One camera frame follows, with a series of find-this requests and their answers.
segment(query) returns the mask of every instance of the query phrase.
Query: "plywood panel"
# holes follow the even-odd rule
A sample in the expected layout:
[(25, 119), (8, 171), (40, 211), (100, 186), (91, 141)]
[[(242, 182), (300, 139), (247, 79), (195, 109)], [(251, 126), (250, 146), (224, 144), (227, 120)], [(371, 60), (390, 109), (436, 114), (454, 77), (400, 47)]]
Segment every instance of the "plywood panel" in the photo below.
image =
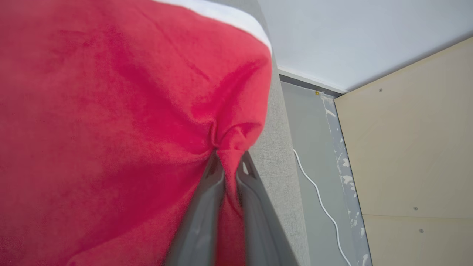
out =
[(363, 220), (374, 266), (473, 265), (472, 220), (372, 215)]
[(363, 214), (473, 218), (473, 38), (335, 103)]

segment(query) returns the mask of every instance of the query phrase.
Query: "chipped paint strip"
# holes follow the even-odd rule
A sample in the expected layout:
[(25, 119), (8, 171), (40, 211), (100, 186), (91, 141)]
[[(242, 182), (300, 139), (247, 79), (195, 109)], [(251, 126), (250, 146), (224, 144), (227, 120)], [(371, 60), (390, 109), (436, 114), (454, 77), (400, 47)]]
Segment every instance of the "chipped paint strip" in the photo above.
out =
[(325, 114), (329, 124), (330, 134), (332, 135), (335, 159), (340, 174), (340, 181), (343, 188), (345, 203), (348, 208), (348, 218), (352, 227), (353, 242), (355, 246), (356, 260), (362, 261), (362, 266), (372, 266), (369, 253), (368, 240), (365, 234), (365, 224), (360, 215), (361, 210), (358, 203), (355, 181), (351, 172), (350, 161), (346, 152), (345, 141), (340, 130), (340, 121), (338, 120), (337, 110), (333, 97), (319, 92), (318, 96), (322, 99), (325, 107)]

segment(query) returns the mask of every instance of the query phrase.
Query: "white trim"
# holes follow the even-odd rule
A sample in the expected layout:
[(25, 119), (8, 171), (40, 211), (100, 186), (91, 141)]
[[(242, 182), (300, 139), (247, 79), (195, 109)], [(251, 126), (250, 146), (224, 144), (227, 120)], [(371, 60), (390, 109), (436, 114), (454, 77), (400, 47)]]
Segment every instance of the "white trim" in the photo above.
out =
[(318, 80), (318, 79), (316, 79), (312, 76), (309, 76), (307, 74), (304, 74), (304, 73), (301, 73), (301, 72), (298, 72), (298, 71), (295, 71), (295, 70), (292, 70), (292, 69), (289, 69), (289, 68), (285, 68), (285, 67), (282, 67), (282, 66), (279, 66), (279, 65), (278, 65), (278, 73), (281, 74), (281, 75), (284, 75), (284, 76), (287, 76), (287, 77), (290, 77), (290, 78), (293, 78), (293, 79), (297, 79), (297, 80), (300, 80), (300, 81), (303, 81), (303, 82), (307, 82), (309, 84), (316, 85), (316, 86), (322, 87), (324, 89), (329, 89), (331, 91), (335, 91), (335, 92), (338, 92), (338, 93), (345, 94), (345, 93), (349, 92), (346, 89), (339, 88), (338, 86), (335, 86), (335, 85), (330, 84), (328, 82)]
[(180, 6), (186, 9), (190, 9), (195, 13), (212, 18), (223, 23), (232, 25), (235, 28), (239, 28), (253, 37), (258, 39), (260, 42), (265, 44), (271, 55), (272, 48), (268, 36), (261, 27), (258, 20), (256, 20), (250, 14), (243, 12), (239, 9), (209, 2), (206, 0), (153, 0), (158, 3), (164, 3), (174, 6)]

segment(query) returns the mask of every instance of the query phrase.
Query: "gray textured fabric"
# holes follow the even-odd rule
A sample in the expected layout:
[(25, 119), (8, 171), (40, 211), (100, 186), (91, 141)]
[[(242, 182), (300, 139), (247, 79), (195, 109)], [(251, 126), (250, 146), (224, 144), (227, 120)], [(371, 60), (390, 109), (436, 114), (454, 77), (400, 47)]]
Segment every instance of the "gray textured fabric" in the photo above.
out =
[[(252, 15), (269, 36), (268, 27), (257, 0), (212, 1), (238, 8)], [(274, 55), (266, 124), (258, 141), (250, 149), (250, 154), (300, 266), (310, 266), (299, 178)]]

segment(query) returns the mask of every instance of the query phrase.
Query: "white fabric edge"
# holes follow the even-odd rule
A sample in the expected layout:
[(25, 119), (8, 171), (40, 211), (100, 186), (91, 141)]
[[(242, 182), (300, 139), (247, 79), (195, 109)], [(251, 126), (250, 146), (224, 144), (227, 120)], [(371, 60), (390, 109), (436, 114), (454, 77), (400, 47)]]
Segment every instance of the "white fabric edge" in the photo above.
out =
[(241, 29), (265, 44), (272, 55), (271, 43), (268, 36), (264, 32), (263, 27), (261, 27), (261, 24), (258, 22), (258, 20), (246, 12), (206, 0), (152, 1), (190, 9), (201, 16), (212, 18), (225, 24), (232, 25), (235, 28)]

